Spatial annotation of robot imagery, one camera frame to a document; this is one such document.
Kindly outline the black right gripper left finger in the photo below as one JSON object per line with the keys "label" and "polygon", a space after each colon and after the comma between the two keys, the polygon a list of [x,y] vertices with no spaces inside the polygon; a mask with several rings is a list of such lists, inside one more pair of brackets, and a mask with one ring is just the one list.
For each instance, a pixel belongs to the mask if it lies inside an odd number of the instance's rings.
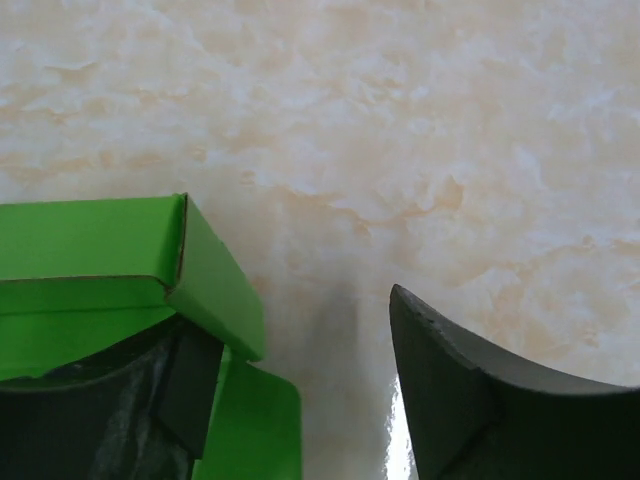
{"label": "black right gripper left finger", "polygon": [[40,377],[2,381],[2,478],[191,478],[223,350],[167,320]]}

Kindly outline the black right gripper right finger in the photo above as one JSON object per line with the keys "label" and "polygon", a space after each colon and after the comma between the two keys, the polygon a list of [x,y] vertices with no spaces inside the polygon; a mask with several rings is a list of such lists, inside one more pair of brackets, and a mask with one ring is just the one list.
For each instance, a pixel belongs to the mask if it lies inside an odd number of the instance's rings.
{"label": "black right gripper right finger", "polygon": [[390,293],[396,366],[422,479],[635,479],[639,391],[561,372]]}

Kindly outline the green paper box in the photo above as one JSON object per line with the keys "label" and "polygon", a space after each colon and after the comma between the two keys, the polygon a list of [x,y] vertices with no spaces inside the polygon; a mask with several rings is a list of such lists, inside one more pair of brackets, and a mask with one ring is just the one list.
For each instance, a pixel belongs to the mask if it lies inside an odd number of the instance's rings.
{"label": "green paper box", "polygon": [[224,345],[189,479],[299,479],[301,400],[258,367],[261,301],[185,194],[1,208],[1,383],[100,352],[167,320]]}

